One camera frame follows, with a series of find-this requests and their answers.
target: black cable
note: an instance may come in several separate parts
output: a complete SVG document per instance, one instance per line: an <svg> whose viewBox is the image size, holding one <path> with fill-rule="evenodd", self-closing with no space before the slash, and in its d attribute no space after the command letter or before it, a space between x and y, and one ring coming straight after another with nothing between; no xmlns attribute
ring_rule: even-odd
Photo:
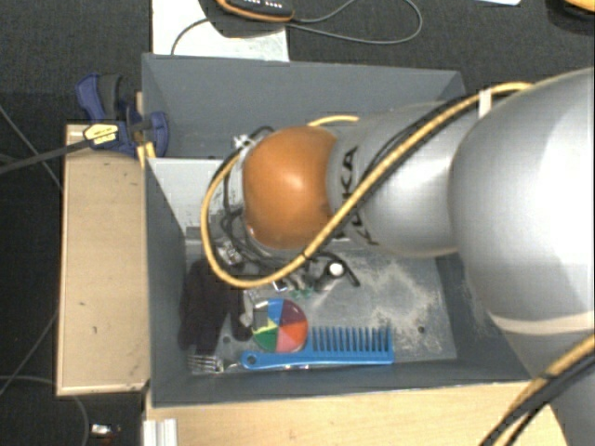
<svg viewBox="0 0 595 446"><path fill-rule="evenodd" d="M8 113L2 107L2 104L0 104L0 114L2 114L2 116L8 122L8 125L10 125L10 127L15 132L15 134L17 134L17 136L19 136L20 140L22 140L22 142L29 148L29 150L31 152L33 152L35 155L39 155L39 152L37 151L35 146L29 141L29 139L27 139L25 137L25 135L22 133L22 131L13 122L13 120L10 118ZM46 162L42 162L42 164L43 164L45 170L47 171L47 173L49 174L49 176L51 177L51 179L54 181L54 183L58 187L60 193L62 193L63 188L62 188L62 184L60 183L60 179L56 176L56 174L52 171L52 169L49 167L49 165Z"/></svg>
<svg viewBox="0 0 595 446"><path fill-rule="evenodd" d="M17 380L17 381L21 381L21 382L34 382L34 383L40 383L43 385L50 385L52 387L55 386L54 382L52 382L51 380L47 380L46 378L41 378L38 376L32 376L32 375L18 375L18 376L7 376L7 375L0 375L0 380L7 380L9 379L10 381L12 380ZM81 440L81 446L86 446L86 444L89 441L89 416L88 413L86 412L86 408L85 405L77 398L77 397L71 397L74 402L76 403L76 406L78 406L78 409L81 411L81 415L83 416L83 439Z"/></svg>
<svg viewBox="0 0 595 446"><path fill-rule="evenodd" d="M344 40L344 41L349 41L349 42L353 42L353 43L364 43L366 45L384 45L384 46L399 45L400 43L405 43L405 42L411 41L421 33L424 19L421 15L421 11L417 7L417 5L414 4L411 0L403 0L403 1L416 12L417 28L410 35L405 36L404 38L396 39L396 40L369 40L366 38L356 38L354 36L347 36L346 34L325 32L323 30L316 30L315 28L309 28L309 27L305 26L305 25L311 25L313 23L320 23L322 21L330 20L335 15L337 15L338 13L343 11L345 8L353 5L357 1L358 0L349 0L346 3L344 3L343 5L341 5L339 8L330 12L329 14L324 15L319 18L316 18L316 19L307 19L307 20L306 19L293 19L292 21L294 23L290 22L290 23L287 23L285 26L287 26L289 28L296 28L296 29L302 30L304 32L317 33L317 34L321 34L323 36L329 36L331 38L336 38L338 40Z"/></svg>
<svg viewBox="0 0 595 446"><path fill-rule="evenodd" d="M542 388L524 400L514 410L507 413L492 431L490 431L481 443L481 446L493 446L504 432L516 421L528 413L531 413L532 417L534 417L535 415L533 412L538 411L543 408L545 404L558 398L564 391L582 380L585 376L592 374L593 371L595 371L595 356L589 354L573 363L561 374L552 377ZM520 424L522 429L527 427L529 421L527 421L526 424L524 421Z"/></svg>
<svg viewBox="0 0 595 446"><path fill-rule="evenodd" d="M543 410L543 408L545 406L546 405L543 404L543 405L535 408L528 414L526 414L525 417L522 419L522 421L517 425L517 427L514 428L514 431L509 436L509 438L507 439L506 444L504 446L512 446L516 442L516 440L519 438L519 436L523 433L523 431L533 421L533 418L535 418L539 414L539 412L541 412L541 410Z"/></svg>
<svg viewBox="0 0 595 446"><path fill-rule="evenodd" d="M190 25L188 25L186 28L184 28L181 32L178 33L178 36L176 36L176 39L174 40L174 44L171 46L171 49L169 50L169 56L175 56L176 55L176 48L178 47L178 43L179 40L182 39L182 37L189 32L190 30L192 30L193 28L196 28L199 25L202 25L203 23L208 22L208 19L200 19L195 21L194 23L191 23Z"/></svg>
<svg viewBox="0 0 595 446"><path fill-rule="evenodd" d="M7 174L8 172L12 172L14 170L19 170L30 165L35 165L39 164L40 162L55 159L57 157L61 157L62 155L67 155L69 153L80 151L81 149L86 149L88 146L88 140L79 140L78 142L74 142L73 144L67 145L65 147L60 147L59 149L55 149L53 151L38 153L37 155L29 157L28 159L17 160L16 162L13 162L11 164L1 166L0 176Z"/></svg>

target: color wheel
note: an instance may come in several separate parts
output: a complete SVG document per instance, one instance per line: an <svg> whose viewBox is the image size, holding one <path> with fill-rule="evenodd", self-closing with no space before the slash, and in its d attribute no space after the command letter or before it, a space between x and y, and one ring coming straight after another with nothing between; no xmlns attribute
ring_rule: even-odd
<svg viewBox="0 0 595 446"><path fill-rule="evenodd" d="M266 325L253 330L254 340L269 352L300 350L308 337L304 311L289 299L269 299Z"/></svg>

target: gray box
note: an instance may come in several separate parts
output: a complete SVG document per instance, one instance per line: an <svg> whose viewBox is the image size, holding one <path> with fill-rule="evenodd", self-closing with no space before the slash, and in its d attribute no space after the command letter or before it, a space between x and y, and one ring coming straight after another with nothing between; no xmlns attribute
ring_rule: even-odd
<svg viewBox="0 0 595 446"><path fill-rule="evenodd" d="M165 111L171 129L166 159L146 170L152 403L155 407L286 399L409 388L525 380L527 372L465 283L457 256L427 261L380 260L392 272L391 366L193 376L177 342L184 276L198 257L195 233L205 184L231 151L231 139L262 125L304 124L329 113L385 111L464 94L457 72L319 63L271 63L145 55L146 113ZM353 256L364 256L351 250ZM362 269L363 291L379 305L376 272ZM421 295L435 302L407 317Z"/></svg>

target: wire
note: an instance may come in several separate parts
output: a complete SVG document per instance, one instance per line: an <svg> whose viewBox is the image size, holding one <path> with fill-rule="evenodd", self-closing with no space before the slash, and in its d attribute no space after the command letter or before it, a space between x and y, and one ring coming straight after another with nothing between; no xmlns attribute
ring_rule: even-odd
<svg viewBox="0 0 595 446"><path fill-rule="evenodd" d="M512 446L519 438L519 436L523 433L523 431L533 421L533 419L539 414L539 412L543 410L544 406L546 406L545 403L526 414L522 421L517 425L517 427L514 428L514 431L512 431L512 434L509 436L504 446Z"/></svg>
<svg viewBox="0 0 595 446"><path fill-rule="evenodd" d="M171 46L171 49L169 50L169 56L176 56L176 48L178 47L179 40L181 40L187 32L189 32L193 28L196 28L197 26L202 25L203 23L207 23L207 22L208 22L208 19L197 20L194 23L191 23L190 25L188 25L181 32L179 32L178 36L176 36L176 39L174 40L174 44Z"/></svg>
<svg viewBox="0 0 595 446"><path fill-rule="evenodd" d="M516 440L522 431L529 425L531 419L535 417L536 412L543 408L546 404L554 401L564 391L582 380L585 376L592 374L595 371L595 357L587 355L587 357L577 361L573 364L567 372L548 381L548 383L534 395L524 400L513 411L507 413L502 420L492 429L487 437L481 443L481 446L493 446L497 440L506 432L506 430L514 425L516 421L528 414L529 418L524 418L519 424L517 430L512 433L510 443Z"/></svg>
<svg viewBox="0 0 595 446"><path fill-rule="evenodd" d="M320 119L316 119L307 123L306 125L310 127L318 127L319 125L331 124L336 122L349 122L349 123L356 123L360 120L360 118L356 115L329 115L326 117L321 117Z"/></svg>
<svg viewBox="0 0 595 446"><path fill-rule="evenodd" d="M512 433L509 444L520 436L541 408L560 396L571 385L595 370L595 334L589 335L555 360L534 378L511 404L504 417L485 437L481 446L492 446L514 424L525 417Z"/></svg>
<svg viewBox="0 0 595 446"><path fill-rule="evenodd" d="M14 170L19 170L21 168L28 167L30 165L39 164L40 162L44 162L46 160L55 159L57 157L61 157L62 155L66 155L68 153L73 153L76 151L80 151L81 149L86 149L89 147L88 140L80 140L78 142L74 142L73 144L69 144L64 147L60 147L59 149L55 149L53 151L47 151L44 153L39 153L34 157L29 157L25 160L17 160L12 162L11 164L6 164L3 167L0 167L0 175L7 174L8 172L12 172Z"/></svg>
<svg viewBox="0 0 595 446"><path fill-rule="evenodd" d="M403 1L416 12L417 28L410 35L405 36L404 38L396 39L396 40L369 40L366 38L356 38L354 36L347 36L346 34L325 32L323 30L316 30L314 28L309 28L307 26L304 26L304 25L310 25L313 23L320 23L322 21L330 20L335 15L337 15L338 13L343 11L345 8L351 6L352 4L354 4L357 1L358 0L349 0L346 3L344 3L343 5L341 5L339 8L337 8L336 10L333 10L328 15L324 15L324 16L316 18L316 19L310 19L310 20L293 19L292 21L294 21L295 23L287 23L286 26L290 27L290 28L297 28L304 32L317 33L317 34L321 34L323 36L329 36L331 38L336 38L338 40L350 41L350 42L354 42L354 43L364 43L367 45L399 45L400 43L405 43L405 42L413 40L421 33L421 29L424 24L424 19L421 15L421 11L419 10L419 7L416 4L414 4L411 0L403 0Z"/></svg>
<svg viewBox="0 0 595 446"><path fill-rule="evenodd" d="M285 27L287 27L287 28L296 28L296 29L301 30L303 32L310 32L310 33L321 34L323 36L328 36L330 38L336 38L337 40L350 41L350 42L353 42L353 43L364 43L366 45L381 45L381 46L382 45L384 45L384 46L388 46L388 45L399 45L400 43L406 43L408 41L413 40L414 38L416 38L421 33L421 29L422 29L423 24L424 24L424 18L421 15L421 11L419 10L419 7L415 3L413 3L411 0L403 0L403 1L407 5L409 5L416 12L417 27L408 36L405 36L404 38L399 38L399 39L396 39L396 40L370 40L370 39L367 39L367 38L357 38L355 36L348 36L346 34L326 32L324 30L317 30L315 28L310 28L310 27L306 26L306 25L312 25L314 23L322 23L323 21L330 20L335 15L339 14L345 8L353 5L357 1L358 0L348 0L343 5L341 5L339 8L333 10L329 14L323 15L322 17L319 17L319 18L316 18L316 19L292 19L291 21L293 21L293 23L292 22L287 22L285 24ZM203 19L200 19L200 20L195 21L194 23L191 23L186 28L184 28L178 34L178 36L176 37L176 39L174 40L174 43L171 46L171 50L169 51L169 56L175 56L176 55L176 48L178 47L178 43L179 43L179 41L182 39L182 37L187 32L189 32L190 30L196 28L199 25L202 25L203 23L206 23L207 21L208 21L207 18L203 18Z"/></svg>
<svg viewBox="0 0 595 446"><path fill-rule="evenodd" d="M2 163L2 164L12 164L16 160L17 159L15 159L14 157L11 157L10 155L5 155L3 153L0 153L0 163Z"/></svg>
<svg viewBox="0 0 595 446"><path fill-rule="evenodd" d="M506 83L503 85L494 86L492 88L492 92L493 94L506 94L515 91L521 91L530 86L531 85L528 83ZM304 248L302 253L297 255L292 261L273 274L255 280L238 279L226 272L215 259L213 247L210 242L208 227L208 210L210 201L223 178L231 172L233 166L240 160L239 153L233 155L231 159L220 168L218 174L216 174L216 176L213 178L206 191L203 205L201 207L201 239L203 242L205 256L211 266L211 269L226 283L242 289L255 288L263 284L279 281L283 277L291 274L296 269L300 268L309 258L311 258L321 246L330 240L335 230L340 227L343 219L349 215L353 215L353 210L357 208L357 205L361 199L369 190L373 188L373 186L378 181L381 181L381 178L385 173L387 173L393 166L398 166L398 163L409 157L420 144L425 143L428 138L435 135L439 129L444 128L445 123L447 123L451 118L455 117L458 113L467 110L469 106L475 105L478 100L479 95L467 97L419 127L419 129L414 134L401 142L391 153L389 153L382 161L380 161L377 166L374 167L374 169L367 175L367 177L365 177L360 182L360 184L353 191L353 194L350 196L350 198L348 198L345 203L335 212L323 229L314 237L311 243Z"/></svg>
<svg viewBox="0 0 595 446"><path fill-rule="evenodd" d="M0 113L4 116L4 118L8 122L8 125L10 125L10 127L12 127L12 130L14 130L17 133L17 136L19 136L20 140L22 140L25 143L25 145L29 148L29 150L31 152L33 152L35 155L39 155L39 152L33 146L33 144L29 141L29 139L27 139L25 137L25 135L17 127L17 125L14 122L12 122L12 119L10 119L10 117L7 114L7 112L2 107L2 104L0 104ZM63 188L62 188L62 185L60 183L60 180L58 179L58 177L56 177L56 174L54 174L54 172L52 171L52 169L49 168L49 165L47 164L47 162L42 162L42 164L43 164L45 170L49 173L49 176L52 178L52 180L54 180L54 183L58 187L60 193L62 193L63 192Z"/></svg>
<svg viewBox="0 0 595 446"><path fill-rule="evenodd" d="M39 335L39 338L37 339L37 341L33 344L33 347L31 347L31 350L29 350L29 353L27 355L25 355L25 358L22 360L22 362L20 363L20 365L16 368L16 370L14 371L14 373L7 378L7 382L4 383L4 386L2 387L2 389L0 389L0 398L2 398L2 395L5 394L5 392L7 391L8 387L10 386L10 384L12 383L12 381L19 376L20 371L27 364L27 362L33 356L33 354L35 353L35 351L37 351L37 349L39 348L39 346L43 342L44 338L46 338L47 333L51 330L52 325L54 325L54 322L56 321L57 318L58 318L58 309L56 308L56 310L54 311L54 315L52 316L52 318L47 323L46 328L44 329L44 331Z"/></svg>
<svg viewBox="0 0 595 446"><path fill-rule="evenodd" d="M6 380L7 378L9 378L6 375L0 375L0 380ZM40 384L44 384L44 385L50 385L52 387L55 386L54 382L52 382L51 380L47 380L46 378L40 378L38 376L31 376L31 375L19 375L16 376L14 378L12 378L12 380L18 380L18 381L22 381L22 382L34 382L34 383L40 383ZM74 402L76 403L76 406L78 406L78 409L81 411L81 415L83 416L83 423L84 423L84 433L83 433L83 439L81 440L81 446L86 446L86 444L89 441L89 416L88 413L86 412L86 408L85 405L77 398L77 397L71 397Z"/></svg>

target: comb teeth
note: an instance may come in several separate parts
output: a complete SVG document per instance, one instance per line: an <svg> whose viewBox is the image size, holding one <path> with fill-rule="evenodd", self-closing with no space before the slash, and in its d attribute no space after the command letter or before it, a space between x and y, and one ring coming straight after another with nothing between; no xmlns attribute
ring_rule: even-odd
<svg viewBox="0 0 595 446"><path fill-rule="evenodd" d="M394 362L390 328L316 327L306 345L293 353L246 350L240 363L248 370L315 365L388 365Z"/></svg>
<svg viewBox="0 0 595 446"><path fill-rule="evenodd" d="M389 338L389 328L311 329L311 346L314 352L388 352Z"/></svg>

